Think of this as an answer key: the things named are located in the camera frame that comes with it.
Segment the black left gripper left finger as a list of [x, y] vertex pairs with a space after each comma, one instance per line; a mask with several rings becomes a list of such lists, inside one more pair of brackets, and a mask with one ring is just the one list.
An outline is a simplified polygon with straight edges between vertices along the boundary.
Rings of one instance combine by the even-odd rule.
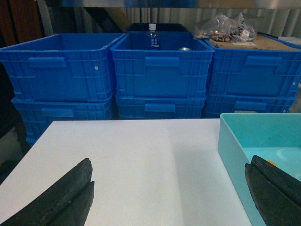
[[2, 226], [83, 226], [94, 199], [89, 158], [83, 159]]

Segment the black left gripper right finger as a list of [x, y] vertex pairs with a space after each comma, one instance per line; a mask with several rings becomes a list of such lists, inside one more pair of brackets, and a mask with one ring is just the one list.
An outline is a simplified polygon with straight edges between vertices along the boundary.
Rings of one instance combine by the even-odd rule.
[[252, 200], [267, 226], [301, 224], [301, 182], [254, 155], [245, 164], [245, 178]]

